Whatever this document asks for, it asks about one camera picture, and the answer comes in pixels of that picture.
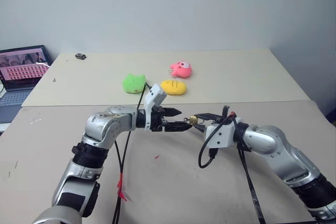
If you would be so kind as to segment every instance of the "laptop screen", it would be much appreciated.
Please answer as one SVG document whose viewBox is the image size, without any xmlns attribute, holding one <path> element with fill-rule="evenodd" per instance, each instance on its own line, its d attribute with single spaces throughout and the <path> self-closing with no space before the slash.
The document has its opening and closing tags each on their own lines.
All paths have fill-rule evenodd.
<svg viewBox="0 0 336 224">
<path fill-rule="evenodd" d="M 0 79 L 6 90 L 34 87 L 48 66 L 43 46 L 0 51 Z"/>
</svg>

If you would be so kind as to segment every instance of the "pink plush toy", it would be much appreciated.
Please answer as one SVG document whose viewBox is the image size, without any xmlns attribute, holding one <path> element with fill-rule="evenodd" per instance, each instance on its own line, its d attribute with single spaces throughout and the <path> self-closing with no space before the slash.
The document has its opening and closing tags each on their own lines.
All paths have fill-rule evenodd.
<svg viewBox="0 0 336 224">
<path fill-rule="evenodd" d="M 179 61 L 176 64 L 172 64 L 170 66 L 170 68 L 172 69 L 172 76 L 173 77 L 189 77 L 192 73 L 192 69 L 191 69 L 191 65 L 189 62 L 186 61 Z"/>
</svg>

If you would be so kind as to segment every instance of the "white wall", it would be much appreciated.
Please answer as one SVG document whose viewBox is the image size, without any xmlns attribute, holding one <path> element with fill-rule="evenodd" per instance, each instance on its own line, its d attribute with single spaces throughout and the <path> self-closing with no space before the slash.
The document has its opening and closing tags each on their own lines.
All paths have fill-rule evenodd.
<svg viewBox="0 0 336 224">
<path fill-rule="evenodd" d="M 335 106 L 336 0 L 0 0 L 0 49 L 271 48 L 320 109 Z"/>
</svg>

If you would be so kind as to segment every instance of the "toy eye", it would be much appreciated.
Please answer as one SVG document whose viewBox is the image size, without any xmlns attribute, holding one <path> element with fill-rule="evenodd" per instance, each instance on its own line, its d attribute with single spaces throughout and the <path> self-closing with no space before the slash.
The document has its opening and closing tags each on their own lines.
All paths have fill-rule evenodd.
<svg viewBox="0 0 336 224">
<path fill-rule="evenodd" d="M 181 66 L 182 66 L 183 68 L 188 68 L 188 67 L 189 67 L 189 63 L 186 62 L 186 61 L 181 61 Z"/>
</svg>

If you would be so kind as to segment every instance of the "green plush toy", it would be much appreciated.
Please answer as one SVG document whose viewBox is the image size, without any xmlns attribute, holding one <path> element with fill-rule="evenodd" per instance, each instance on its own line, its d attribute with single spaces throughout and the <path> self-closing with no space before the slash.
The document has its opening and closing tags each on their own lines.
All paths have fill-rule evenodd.
<svg viewBox="0 0 336 224">
<path fill-rule="evenodd" d="M 126 78 L 122 81 L 122 87 L 124 88 L 124 91 L 127 93 L 141 93 L 145 83 L 146 83 L 146 77 L 144 74 L 134 76 L 129 73 L 126 76 Z"/>
</svg>

